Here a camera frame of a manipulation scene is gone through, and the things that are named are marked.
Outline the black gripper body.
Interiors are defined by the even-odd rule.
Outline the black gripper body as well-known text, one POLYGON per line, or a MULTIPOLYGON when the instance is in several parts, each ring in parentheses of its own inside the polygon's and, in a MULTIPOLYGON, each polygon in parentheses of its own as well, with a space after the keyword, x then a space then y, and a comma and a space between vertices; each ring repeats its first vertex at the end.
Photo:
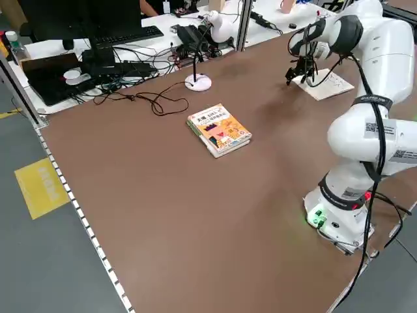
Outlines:
POLYGON ((312 56, 299 57, 293 62, 295 62, 295 70, 317 70, 317 64, 312 56))

